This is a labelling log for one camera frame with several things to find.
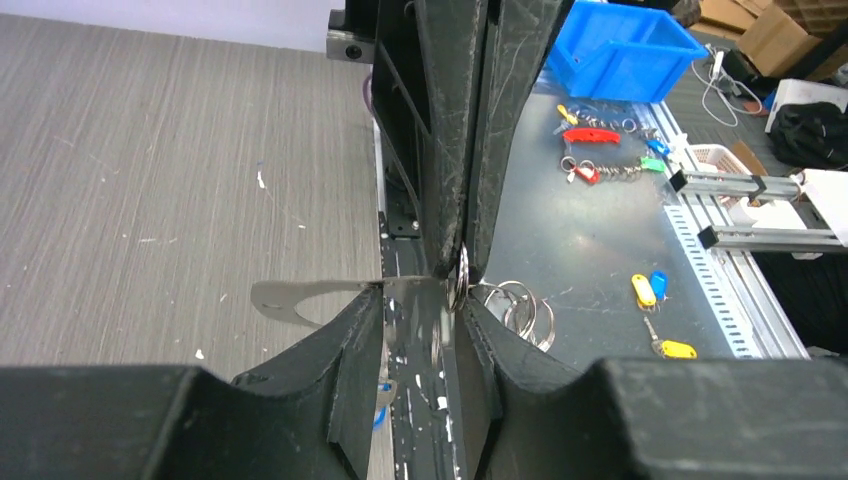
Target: cardboard box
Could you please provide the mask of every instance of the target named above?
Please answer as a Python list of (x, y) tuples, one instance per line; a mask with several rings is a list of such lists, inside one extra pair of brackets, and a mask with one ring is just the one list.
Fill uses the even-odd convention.
[(701, 21), (742, 33), (754, 24), (753, 15), (734, 0), (704, 0), (701, 2)]
[[(786, 73), (795, 63), (813, 49), (821, 39), (802, 27), (793, 15), (785, 12), (778, 5), (781, 3), (792, 3), (793, 15), (797, 18), (804, 16), (802, 21), (805, 25), (813, 25), (814, 30), (826, 29), (823, 25), (831, 25), (834, 21), (841, 21), (845, 17), (833, 20), (828, 12), (841, 11), (840, 5), (848, 7), (848, 0), (775, 0), (775, 3), (767, 8), (754, 22), (751, 28), (736, 42), (736, 46), (744, 53), (757, 70), (763, 76), (780, 77)], [(848, 49), (837, 51), (825, 63), (829, 65), (842, 65), (848, 61)], [(826, 73), (822, 71), (830, 68), (825, 66), (817, 70), (809, 78), (818, 76), (826, 77), (833, 73), (831, 69)]]
[(766, 167), (763, 166), (760, 159), (754, 155), (754, 152), (751, 150), (748, 145), (745, 144), (742, 140), (733, 144), (730, 147), (730, 152), (736, 155), (736, 158), (745, 165), (748, 170), (751, 171), (754, 175), (768, 175), (766, 171)]
[(692, 30), (693, 32), (708, 33), (734, 42), (742, 38), (742, 34), (739, 32), (734, 32), (733, 30), (719, 27), (718, 25), (710, 25), (709, 23), (704, 22), (698, 22), (695, 25), (692, 25), (689, 27), (689, 30)]
[(848, 18), (846, 0), (774, 0), (807, 33), (824, 38)]
[(772, 0), (734, 0), (751, 15), (759, 17), (771, 6)]

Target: white basket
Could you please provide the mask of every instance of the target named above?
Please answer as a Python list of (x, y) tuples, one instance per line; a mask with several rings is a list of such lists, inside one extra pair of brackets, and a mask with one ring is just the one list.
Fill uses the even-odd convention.
[(720, 172), (751, 175), (751, 171), (745, 164), (722, 145), (690, 145), (689, 151), (692, 152), (698, 162), (714, 165)]

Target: blue plastic bin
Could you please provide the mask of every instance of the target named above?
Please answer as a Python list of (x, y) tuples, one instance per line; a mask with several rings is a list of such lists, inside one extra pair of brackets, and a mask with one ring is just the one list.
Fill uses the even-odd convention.
[(578, 1), (548, 55), (572, 97), (660, 102), (707, 50), (667, 12)]

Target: red keychain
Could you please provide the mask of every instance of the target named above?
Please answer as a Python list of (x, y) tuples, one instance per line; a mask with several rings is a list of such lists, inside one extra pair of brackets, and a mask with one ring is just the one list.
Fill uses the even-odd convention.
[(572, 128), (562, 134), (566, 142), (621, 142), (621, 135), (601, 128)]
[(568, 183), (574, 180), (575, 174), (580, 175), (580, 178), (586, 180), (589, 185), (594, 185), (601, 180), (601, 172), (595, 169), (595, 164), (591, 160), (583, 160), (578, 166), (573, 157), (566, 155), (560, 160), (559, 166), (562, 171), (568, 174)]

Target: white cable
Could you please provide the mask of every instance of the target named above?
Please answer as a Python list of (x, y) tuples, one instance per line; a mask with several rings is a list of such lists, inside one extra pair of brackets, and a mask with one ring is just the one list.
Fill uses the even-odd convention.
[[(710, 44), (707, 44), (705, 46), (707, 47), (707, 51), (710, 52), (710, 58), (713, 60), (714, 65), (715, 65), (716, 57), (719, 57), (719, 60), (721, 59), (721, 57), (723, 57), (723, 55), (719, 55), (719, 52), (724, 52), (725, 50), (720, 50), (718, 48), (711, 46)], [(744, 113), (746, 115), (757, 115), (757, 114), (759, 114), (760, 112), (763, 111), (763, 102), (761, 102), (760, 99), (757, 98), (757, 96), (754, 94), (754, 92), (752, 92), (751, 89), (748, 88), (747, 85), (745, 85), (744, 83), (742, 83), (740, 81), (737, 81), (736, 79), (734, 79), (733, 77), (728, 75), (727, 72), (724, 71), (724, 68), (720, 66), (720, 62), (719, 62), (719, 68), (718, 69), (715, 69), (715, 68), (711, 69), (712, 71), (710, 72), (711, 75), (710, 75), (709, 81), (704, 80), (704, 78), (701, 77), (701, 75), (698, 73), (698, 70), (695, 68), (695, 62), (692, 62), (692, 64), (689, 66), (689, 68), (692, 69), (692, 73), (695, 74), (695, 77), (701, 83), (703, 83), (704, 85), (707, 86), (707, 88), (704, 90), (704, 94), (701, 95), (701, 106), (704, 108), (704, 111), (706, 111), (718, 123), (725, 125), (727, 127), (735, 127), (735, 126), (739, 125), (739, 117), (736, 116), (736, 112)], [(747, 111), (743, 108), (738, 108), (738, 107), (734, 107), (733, 105), (731, 105), (730, 101), (727, 99), (727, 96), (716, 85), (718, 82), (720, 82), (722, 80), (729, 81), (731, 84), (739, 87), (742, 90), (745, 90), (748, 93), (748, 95), (750, 95), (751, 98), (753, 98), (757, 102), (757, 105), (759, 105), (760, 108), (758, 108), (756, 112), (749, 112), (749, 111)], [(710, 93), (710, 90), (715, 90), (716, 94), (718, 95), (718, 98), (722, 101), (722, 103), (724, 103), (724, 106), (727, 108), (727, 111), (730, 112), (730, 116), (733, 117), (733, 123), (726, 122), (726, 121), (718, 118), (718, 116), (716, 116), (716, 114), (714, 114), (709, 109), (709, 107), (707, 107), (707, 95)]]

